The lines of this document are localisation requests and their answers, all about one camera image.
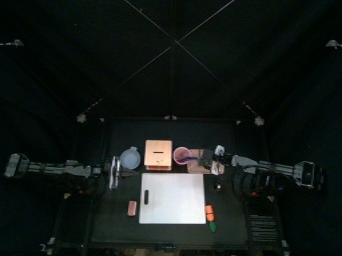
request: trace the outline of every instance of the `cardboard box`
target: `cardboard box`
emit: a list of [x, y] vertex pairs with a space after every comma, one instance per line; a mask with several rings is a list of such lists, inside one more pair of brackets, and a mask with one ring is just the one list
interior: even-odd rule
[[173, 141], [147, 140], [145, 150], [145, 165], [147, 170], [171, 171]]

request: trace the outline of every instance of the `table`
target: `table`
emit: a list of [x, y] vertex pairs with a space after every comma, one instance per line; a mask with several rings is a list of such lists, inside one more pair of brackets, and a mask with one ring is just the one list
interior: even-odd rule
[[[229, 120], [206, 122], [204, 120], [114, 120], [106, 124], [106, 136], [103, 138], [102, 146], [94, 146], [93, 140], [87, 149], [83, 137], [81, 140], [83, 145], [81, 158], [83, 159], [78, 158], [78, 154], [74, 155], [74, 159], [85, 162], [91, 155], [93, 161], [97, 161], [97, 158], [101, 161], [105, 155], [119, 156], [131, 146], [138, 147], [143, 159], [147, 139], [171, 140], [174, 148], [186, 146], [188, 148], [214, 149], [217, 145], [222, 145], [228, 153], [244, 155], [256, 160], [269, 159], [262, 128], [250, 121], [237, 123]], [[143, 161], [137, 171], [139, 173], [147, 172]], [[188, 172], [188, 167], [174, 165], [171, 172]], [[85, 218], [89, 224], [83, 230], [86, 240], [83, 239], [82, 243], [86, 242], [86, 247], [90, 248], [133, 246], [165, 250], [170, 248], [248, 250], [249, 234], [245, 205], [233, 190], [236, 172], [237, 169], [226, 167], [224, 175], [205, 175], [205, 197], [206, 202], [214, 206], [218, 225], [216, 233], [212, 233], [208, 224], [142, 225], [139, 224], [139, 216], [129, 217], [129, 201], [137, 200], [139, 202], [141, 198], [142, 176], [137, 175], [121, 180], [118, 190], [107, 190], [101, 200], [93, 205], [93, 213]], [[214, 189], [214, 183], [218, 181], [222, 183], [221, 191]]]

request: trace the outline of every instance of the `cable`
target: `cable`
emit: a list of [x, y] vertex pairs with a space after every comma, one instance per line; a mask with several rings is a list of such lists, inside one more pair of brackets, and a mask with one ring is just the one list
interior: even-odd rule
[[[214, 74], [214, 72], [208, 68], [208, 66], [200, 61], [200, 59], [192, 54], [192, 52], [186, 49], [186, 47], [181, 44], [182, 40], [185, 40], [189, 35], [194, 33], [194, 31], [198, 30], [200, 27], [202, 27], [209, 20], [212, 20], [226, 8], [234, 3], [236, 0], [232, 0], [180, 40], [175, 40], [173, 36], [167, 33], [167, 31], [153, 21], [153, 19], [139, 10], [134, 4], [125, 0], [125, 2], [135, 9], [135, 11], [154, 24], [154, 26], [163, 32], [163, 34], [174, 40], [174, 43], [181, 46], [181, 48], [186, 51], [186, 53], [194, 58], [194, 60], [201, 64], [201, 66], [205, 68], [205, 70], [212, 74], [212, 76], [216, 78], [216, 80], [224, 85], [224, 88], [228, 88], [229, 85], [220, 79], [220, 77]], [[107, 95], [101, 98], [86, 110], [85, 112], [78, 116], [78, 121], [85, 122], [86, 121], [86, 114], [90, 112], [90, 110], [105, 100], [105, 98], [109, 98], [110, 95], [113, 95], [114, 91], [123, 85], [126, 82], [158, 59], [169, 50], [171, 47], [169, 47], [114, 89]], [[252, 113], [256, 115], [256, 117], [260, 117], [260, 114], [253, 110], [249, 104], [237, 96], [234, 95], [238, 101], [242, 102], [244, 106], [252, 111]]]
[[184, 39], [186, 39], [188, 36], [193, 34], [193, 32], [197, 31], [198, 28], [202, 27], [202, 25], [205, 25], [208, 21], [212, 20], [226, 9], [226, 7], [233, 4], [234, 1], [236, 0], [230, 1], [178, 41], [181, 42]]

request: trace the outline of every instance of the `white bowl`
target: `white bowl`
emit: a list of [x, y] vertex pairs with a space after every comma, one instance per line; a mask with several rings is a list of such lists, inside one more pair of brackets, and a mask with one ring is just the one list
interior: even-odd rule
[[141, 164], [141, 154], [137, 150], [137, 147], [131, 147], [121, 156], [122, 166], [130, 170], [134, 170]]

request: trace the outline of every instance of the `black tent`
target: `black tent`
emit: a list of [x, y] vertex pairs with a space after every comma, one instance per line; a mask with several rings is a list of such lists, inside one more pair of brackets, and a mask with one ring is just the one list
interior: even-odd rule
[[[101, 118], [261, 116], [272, 161], [328, 170], [325, 194], [281, 200], [285, 236], [294, 251], [338, 255], [342, 49], [326, 44], [342, 41], [341, 9], [337, 0], [3, 1], [2, 166], [15, 152], [66, 161]], [[57, 206], [35, 182], [2, 178], [4, 255], [29, 255], [51, 235]]]

